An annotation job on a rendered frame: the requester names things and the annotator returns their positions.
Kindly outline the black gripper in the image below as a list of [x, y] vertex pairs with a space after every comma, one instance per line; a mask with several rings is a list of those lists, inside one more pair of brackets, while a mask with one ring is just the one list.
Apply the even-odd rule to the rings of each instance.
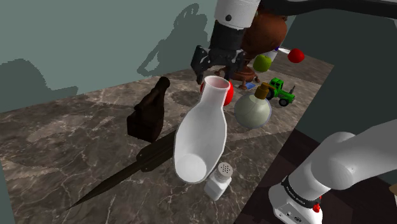
[[197, 45], [192, 57], [191, 68], [197, 77], [196, 82], [201, 85], [204, 71], [214, 64], [232, 64], [228, 68], [228, 79], [243, 81], [245, 66], [245, 51], [241, 50], [242, 39], [246, 29], [234, 29], [215, 21], [209, 48]]

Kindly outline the large red apple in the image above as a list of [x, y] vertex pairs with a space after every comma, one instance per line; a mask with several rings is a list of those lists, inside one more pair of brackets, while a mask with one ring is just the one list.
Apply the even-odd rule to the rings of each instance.
[[[230, 102], [232, 101], [232, 98], [233, 98], [233, 93], [234, 93], [233, 85], [232, 85], [231, 81], [229, 81], [229, 83], [230, 83], [230, 88], [226, 94], [224, 106], [230, 104]], [[202, 93], [204, 85], [205, 85], [204, 82], [200, 85], [200, 93]]]

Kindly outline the green apple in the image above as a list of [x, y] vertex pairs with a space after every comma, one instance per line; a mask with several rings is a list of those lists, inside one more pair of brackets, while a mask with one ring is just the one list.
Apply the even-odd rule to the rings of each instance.
[[253, 69], [257, 72], [263, 73], [268, 71], [272, 64], [272, 59], [266, 55], [257, 55], [253, 62]]

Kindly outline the brown urn on stand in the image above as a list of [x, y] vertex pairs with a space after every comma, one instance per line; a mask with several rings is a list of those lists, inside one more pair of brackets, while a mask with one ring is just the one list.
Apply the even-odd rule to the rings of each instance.
[[259, 54], [267, 53], [278, 47], [287, 33], [287, 17], [274, 15], [266, 10], [258, 10], [253, 22], [244, 33], [241, 50], [244, 50], [245, 66], [242, 70], [244, 80], [239, 88], [245, 90], [245, 84], [251, 81], [260, 82], [256, 73], [248, 64]]

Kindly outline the white bottle blue cap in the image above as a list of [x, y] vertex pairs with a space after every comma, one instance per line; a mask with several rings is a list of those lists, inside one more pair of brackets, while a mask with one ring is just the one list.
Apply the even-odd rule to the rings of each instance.
[[277, 56], [278, 52], [282, 52], [282, 53], [287, 53], [288, 54], [290, 52], [290, 50], [285, 49], [285, 48], [281, 48], [280, 46], [278, 46], [277, 48], [275, 48], [272, 51], [268, 52], [267, 55], [271, 59], [271, 61], [274, 61], [274, 59]]

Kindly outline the round glass bottle gold cap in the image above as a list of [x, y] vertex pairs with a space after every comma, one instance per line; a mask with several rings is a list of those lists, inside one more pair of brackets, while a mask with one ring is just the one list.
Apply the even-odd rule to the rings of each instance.
[[234, 106], [234, 115], [240, 125], [249, 129], [264, 126], [270, 119], [272, 107], [267, 99], [270, 85], [263, 82], [255, 93], [240, 97]]

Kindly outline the green toy tractor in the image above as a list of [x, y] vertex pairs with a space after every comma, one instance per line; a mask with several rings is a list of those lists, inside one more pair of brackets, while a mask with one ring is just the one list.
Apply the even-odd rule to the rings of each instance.
[[283, 80], [279, 78], [271, 79], [269, 82], [269, 92], [266, 96], [266, 99], [271, 100], [276, 97], [279, 99], [279, 105], [285, 107], [295, 100], [295, 95], [293, 94], [295, 86], [293, 86], [289, 92], [286, 92], [283, 90], [283, 85]]

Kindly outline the white vase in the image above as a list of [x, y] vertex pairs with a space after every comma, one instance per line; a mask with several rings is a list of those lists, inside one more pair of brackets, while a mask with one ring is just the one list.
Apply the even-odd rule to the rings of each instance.
[[200, 100], [187, 112], [176, 132], [174, 167], [189, 184], [205, 180], [223, 154], [227, 124], [223, 112], [230, 83], [219, 76], [207, 76]]

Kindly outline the small red apple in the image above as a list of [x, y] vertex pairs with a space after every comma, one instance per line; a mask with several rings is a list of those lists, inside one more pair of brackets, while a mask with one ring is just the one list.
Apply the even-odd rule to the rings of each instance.
[[288, 53], [288, 60], [295, 64], [300, 63], [301, 61], [304, 60], [304, 58], [305, 58], [304, 53], [297, 48], [292, 49]]

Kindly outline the dark brown bottle-shaped figure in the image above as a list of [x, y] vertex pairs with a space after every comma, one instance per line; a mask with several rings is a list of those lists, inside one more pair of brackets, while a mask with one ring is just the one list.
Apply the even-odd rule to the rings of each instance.
[[159, 137], [164, 123], [165, 92], [170, 87], [168, 78], [161, 76], [150, 93], [134, 106], [127, 117], [127, 134], [153, 143]]

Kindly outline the dark brown knife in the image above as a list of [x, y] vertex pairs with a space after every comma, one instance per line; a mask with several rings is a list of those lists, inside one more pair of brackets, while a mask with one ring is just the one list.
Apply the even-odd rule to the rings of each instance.
[[173, 156], [176, 131], [170, 132], [159, 140], [145, 146], [136, 156], [136, 161], [99, 183], [69, 209], [96, 197], [129, 178], [138, 171], [150, 172]]

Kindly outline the white salt shaker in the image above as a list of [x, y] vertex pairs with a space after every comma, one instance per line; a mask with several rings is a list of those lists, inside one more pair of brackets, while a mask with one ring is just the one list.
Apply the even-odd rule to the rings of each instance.
[[225, 192], [232, 180], [233, 168], [226, 162], [221, 162], [209, 175], [204, 191], [213, 200], [217, 201]]

